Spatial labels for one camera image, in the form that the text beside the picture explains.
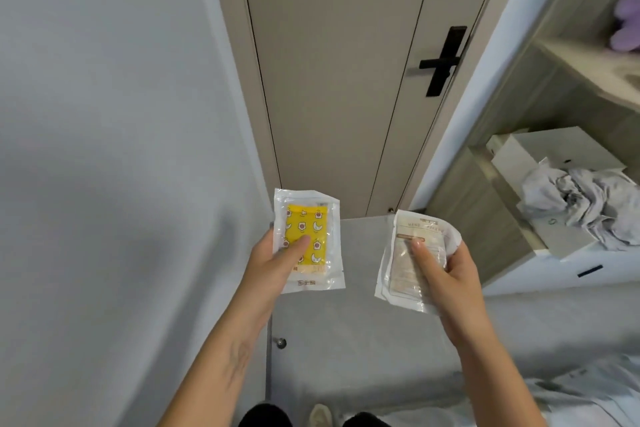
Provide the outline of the person's left hand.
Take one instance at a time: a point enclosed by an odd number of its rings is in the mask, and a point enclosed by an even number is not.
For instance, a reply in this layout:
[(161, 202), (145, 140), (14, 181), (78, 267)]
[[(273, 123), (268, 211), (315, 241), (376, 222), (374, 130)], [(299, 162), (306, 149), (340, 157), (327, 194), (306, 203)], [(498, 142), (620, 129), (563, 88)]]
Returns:
[(241, 309), (259, 327), (268, 321), (291, 272), (274, 269), (274, 229), (270, 227), (253, 246), (243, 278), (236, 291)]

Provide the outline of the person's right hand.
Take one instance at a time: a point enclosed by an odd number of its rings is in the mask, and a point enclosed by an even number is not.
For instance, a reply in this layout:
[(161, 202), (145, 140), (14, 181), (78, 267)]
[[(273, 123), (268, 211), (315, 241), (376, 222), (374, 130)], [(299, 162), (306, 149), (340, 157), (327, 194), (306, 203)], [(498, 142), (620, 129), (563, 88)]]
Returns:
[(449, 340), (461, 348), (494, 337), (479, 273), (464, 242), (449, 257), (446, 269), (447, 285), (442, 289), (428, 288)]

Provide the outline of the beige packet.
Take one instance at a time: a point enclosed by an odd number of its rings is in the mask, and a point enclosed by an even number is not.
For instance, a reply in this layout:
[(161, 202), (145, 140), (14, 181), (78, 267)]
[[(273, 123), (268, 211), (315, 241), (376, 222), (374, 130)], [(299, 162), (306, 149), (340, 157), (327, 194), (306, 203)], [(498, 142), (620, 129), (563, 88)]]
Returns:
[(426, 246), (443, 269), (462, 241), (460, 232), (447, 221), (398, 210), (389, 220), (374, 296), (396, 307), (437, 316), (427, 279), (413, 256), (414, 239)]

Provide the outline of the person's left forearm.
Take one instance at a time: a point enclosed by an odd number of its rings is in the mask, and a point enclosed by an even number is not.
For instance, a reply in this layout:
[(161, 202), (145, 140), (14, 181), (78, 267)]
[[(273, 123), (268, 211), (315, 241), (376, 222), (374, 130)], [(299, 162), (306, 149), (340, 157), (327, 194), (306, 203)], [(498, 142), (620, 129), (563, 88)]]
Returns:
[(239, 288), (157, 427), (230, 427), (247, 367), (277, 294)]

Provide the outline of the person's right forearm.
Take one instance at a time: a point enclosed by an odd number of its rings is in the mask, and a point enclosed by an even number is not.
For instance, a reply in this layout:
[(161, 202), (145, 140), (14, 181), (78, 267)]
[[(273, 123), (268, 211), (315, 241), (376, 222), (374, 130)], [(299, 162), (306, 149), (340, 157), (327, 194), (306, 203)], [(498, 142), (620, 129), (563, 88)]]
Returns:
[(475, 335), (456, 335), (453, 345), (477, 427), (548, 427), (492, 328)]

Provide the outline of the white cardboard box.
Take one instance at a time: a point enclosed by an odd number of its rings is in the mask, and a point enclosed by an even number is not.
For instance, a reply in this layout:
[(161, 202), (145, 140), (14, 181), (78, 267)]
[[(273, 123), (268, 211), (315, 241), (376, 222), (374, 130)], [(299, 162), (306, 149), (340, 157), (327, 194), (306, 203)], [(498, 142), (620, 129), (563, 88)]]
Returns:
[(516, 208), (549, 253), (629, 250), (637, 185), (625, 165), (578, 126), (493, 135), (492, 164), (518, 197)]

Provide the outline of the person's shoe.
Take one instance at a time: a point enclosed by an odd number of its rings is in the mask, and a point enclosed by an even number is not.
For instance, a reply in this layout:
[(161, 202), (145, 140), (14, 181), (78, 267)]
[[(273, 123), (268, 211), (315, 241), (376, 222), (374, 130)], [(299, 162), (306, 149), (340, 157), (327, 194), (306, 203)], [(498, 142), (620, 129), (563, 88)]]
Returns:
[(315, 404), (308, 416), (307, 427), (333, 427), (333, 416), (329, 407)]

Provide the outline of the person's black trousers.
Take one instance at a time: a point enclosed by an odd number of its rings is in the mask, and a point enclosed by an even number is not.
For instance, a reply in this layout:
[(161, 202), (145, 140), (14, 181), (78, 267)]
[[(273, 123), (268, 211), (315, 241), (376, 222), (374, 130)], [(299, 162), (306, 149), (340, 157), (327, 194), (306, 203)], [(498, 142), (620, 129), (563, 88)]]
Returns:
[[(294, 427), (287, 413), (270, 403), (258, 404), (242, 417), (237, 427)], [(341, 427), (391, 427), (370, 412), (359, 412), (345, 420)]]

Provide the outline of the crumpled grey cloth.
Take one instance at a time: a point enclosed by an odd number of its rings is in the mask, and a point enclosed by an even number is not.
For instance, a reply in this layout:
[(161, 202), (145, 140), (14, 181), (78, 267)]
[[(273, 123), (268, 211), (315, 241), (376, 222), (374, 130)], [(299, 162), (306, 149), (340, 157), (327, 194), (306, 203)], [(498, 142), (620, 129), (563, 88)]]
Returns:
[(541, 161), (522, 182), (519, 211), (529, 219), (563, 214), (609, 251), (640, 249), (640, 185), (624, 172), (557, 169)]

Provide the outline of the beige door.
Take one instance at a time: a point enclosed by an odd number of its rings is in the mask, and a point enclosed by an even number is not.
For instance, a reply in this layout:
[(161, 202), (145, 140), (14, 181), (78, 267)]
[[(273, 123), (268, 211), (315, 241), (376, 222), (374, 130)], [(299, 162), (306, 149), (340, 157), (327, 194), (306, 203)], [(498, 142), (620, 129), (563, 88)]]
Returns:
[(426, 98), (451, 26), (484, 0), (248, 0), (280, 182), (340, 200), (342, 217), (395, 210), (440, 96)]

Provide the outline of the light printed bedsheet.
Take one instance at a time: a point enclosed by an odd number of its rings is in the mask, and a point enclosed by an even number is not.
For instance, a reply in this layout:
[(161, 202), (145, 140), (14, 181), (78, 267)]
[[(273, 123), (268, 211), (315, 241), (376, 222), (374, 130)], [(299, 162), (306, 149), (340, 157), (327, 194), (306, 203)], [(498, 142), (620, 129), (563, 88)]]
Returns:
[[(640, 355), (601, 358), (526, 384), (548, 427), (640, 427)], [(390, 427), (477, 427), (468, 399), (378, 418)]]

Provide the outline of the wooden shelf unit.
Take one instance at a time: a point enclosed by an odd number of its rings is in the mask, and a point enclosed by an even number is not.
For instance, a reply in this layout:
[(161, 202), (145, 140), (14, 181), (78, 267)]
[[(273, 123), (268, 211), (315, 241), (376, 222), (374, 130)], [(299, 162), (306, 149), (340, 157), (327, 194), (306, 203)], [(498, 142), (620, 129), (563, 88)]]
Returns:
[(428, 214), (461, 232), (484, 287), (531, 259), (541, 245), (515, 208), (515, 192), (490, 163), (485, 145), (492, 135), (577, 125), (640, 183), (640, 109), (588, 89), (576, 70), (543, 48), (563, 42), (603, 53), (615, 1), (548, 0), (427, 204)]

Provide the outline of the purple plush toy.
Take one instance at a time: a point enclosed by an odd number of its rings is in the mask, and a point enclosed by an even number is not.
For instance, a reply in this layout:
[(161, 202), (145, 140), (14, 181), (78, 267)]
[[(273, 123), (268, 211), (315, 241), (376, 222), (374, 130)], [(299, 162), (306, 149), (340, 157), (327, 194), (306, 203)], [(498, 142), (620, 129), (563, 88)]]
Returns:
[(619, 0), (614, 6), (619, 22), (609, 40), (609, 47), (620, 53), (640, 51), (640, 0)]

